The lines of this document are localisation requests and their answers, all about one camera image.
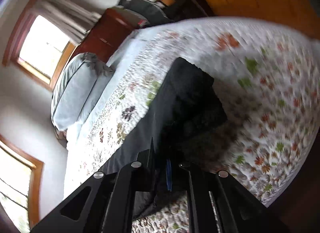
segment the metal screw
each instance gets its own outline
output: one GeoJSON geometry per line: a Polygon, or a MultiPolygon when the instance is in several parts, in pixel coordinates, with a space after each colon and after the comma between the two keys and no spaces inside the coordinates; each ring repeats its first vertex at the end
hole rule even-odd
{"type": "Polygon", "coordinates": [[[95,179],[101,179],[103,176],[104,176],[103,172],[95,172],[93,175],[95,179]]]}
{"type": "Polygon", "coordinates": [[[183,168],[188,168],[188,167],[190,167],[190,162],[182,162],[180,164],[180,166],[183,167],[183,168]]]}
{"type": "Polygon", "coordinates": [[[220,171],[218,173],[218,175],[221,177],[221,178],[226,178],[228,177],[229,173],[227,171],[220,171]]]}
{"type": "Polygon", "coordinates": [[[139,167],[141,167],[141,165],[142,165],[141,162],[133,162],[133,163],[131,164],[131,166],[132,166],[133,168],[139,168],[139,167]]]}

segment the white bedspread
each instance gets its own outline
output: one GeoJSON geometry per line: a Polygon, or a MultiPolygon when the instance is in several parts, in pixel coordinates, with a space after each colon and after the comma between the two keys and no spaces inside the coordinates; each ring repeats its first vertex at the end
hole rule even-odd
{"type": "MultiPolygon", "coordinates": [[[[68,149],[68,163],[73,161],[67,165],[65,195],[121,146],[173,60],[183,57],[215,78],[228,121],[182,150],[203,169],[228,170],[268,206],[300,169],[319,128],[320,74],[310,40],[279,25],[223,18],[148,28],[139,39],[145,40],[139,53],[124,57],[126,67],[120,66],[121,74],[93,111],[88,137],[68,149]]],[[[134,222],[133,231],[164,227],[188,230],[185,198],[134,222]]]]}

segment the wooden window frame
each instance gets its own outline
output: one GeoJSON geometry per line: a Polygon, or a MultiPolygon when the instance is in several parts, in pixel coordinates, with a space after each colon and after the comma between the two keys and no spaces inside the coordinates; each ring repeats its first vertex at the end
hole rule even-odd
{"type": "Polygon", "coordinates": [[[66,47],[64,48],[60,60],[57,64],[57,67],[54,71],[52,78],[49,80],[46,76],[44,76],[37,69],[29,65],[29,67],[24,67],[23,64],[19,63],[20,60],[20,51],[22,49],[23,43],[30,31],[32,24],[38,15],[31,12],[31,8],[34,6],[37,0],[29,0],[22,13],[20,14],[13,31],[10,35],[9,41],[7,43],[7,47],[4,51],[4,56],[2,60],[3,66],[8,66],[10,62],[13,62],[15,66],[17,66],[22,72],[24,72],[31,79],[36,81],[38,84],[43,86],[49,91],[53,91],[58,78],[68,62],[70,56],[75,50],[76,46],[72,43],[68,42],[66,47]]]}
{"type": "Polygon", "coordinates": [[[31,177],[29,184],[29,193],[28,193],[28,218],[29,226],[32,229],[39,221],[39,193],[40,193],[40,184],[41,176],[44,163],[38,159],[30,156],[26,152],[17,148],[15,145],[6,140],[2,135],[0,135],[0,141],[3,142],[11,151],[3,148],[0,145],[0,148],[11,155],[13,158],[17,159],[19,162],[28,166],[31,169],[31,177]],[[30,163],[26,163],[19,156],[26,159],[30,163]]]}

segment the folded black clothing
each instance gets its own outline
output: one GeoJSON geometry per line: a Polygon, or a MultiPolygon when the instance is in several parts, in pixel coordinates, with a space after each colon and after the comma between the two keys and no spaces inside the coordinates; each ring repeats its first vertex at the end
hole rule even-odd
{"type": "Polygon", "coordinates": [[[100,168],[106,174],[118,172],[135,161],[139,152],[150,149],[153,138],[155,190],[136,193],[133,219],[148,216],[177,198],[177,193],[167,191],[164,179],[165,162],[174,151],[171,147],[226,121],[221,102],[212,89],[213,81],[195,65],[177,58],[146,115],[100,168]]]}

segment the mattress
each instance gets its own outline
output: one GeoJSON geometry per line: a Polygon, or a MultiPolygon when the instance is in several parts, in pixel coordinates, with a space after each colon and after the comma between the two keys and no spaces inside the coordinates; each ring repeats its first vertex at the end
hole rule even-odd
{"type": "MultiPolygon", "coordinates": [[[[73,161],[72,168],[67,164],[65,194],[121,146],[173,60],[183,57],[215,78],[213,89],[228,121],[181,150],[204,170],[229,171],[270,205],[300,169],[319,128],[320,73],[311,41],[280,25],[217,17],[144,29],[130,49],[135,53],[124,56],[125,67],[119,66],[117,80],[106,87],[90,125],[80,132],[84,136],[69,150],[73,161]]],[[[135,221],[132,230],[187,231],[187,213],[182,197],[135,221]]]]}

